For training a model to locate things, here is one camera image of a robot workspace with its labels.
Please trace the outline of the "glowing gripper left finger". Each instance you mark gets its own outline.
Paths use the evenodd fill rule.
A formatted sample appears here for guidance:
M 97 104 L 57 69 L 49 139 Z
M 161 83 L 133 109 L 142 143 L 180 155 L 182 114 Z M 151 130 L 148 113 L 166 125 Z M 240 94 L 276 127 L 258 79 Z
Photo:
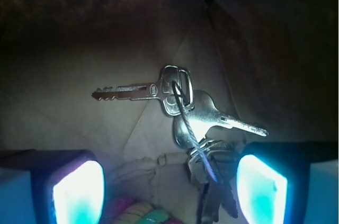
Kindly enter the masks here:
M 98 223 L 104 187 L 89 150 L 1 151 L 1 223 Z

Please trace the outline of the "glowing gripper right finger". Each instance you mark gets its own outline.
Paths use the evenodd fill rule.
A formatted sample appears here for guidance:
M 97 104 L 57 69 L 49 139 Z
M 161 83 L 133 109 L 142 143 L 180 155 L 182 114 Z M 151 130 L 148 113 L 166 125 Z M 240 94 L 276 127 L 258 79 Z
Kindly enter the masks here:
M 338 223 L 338 143 L 250 143 L 236 189 L 248 223 Z

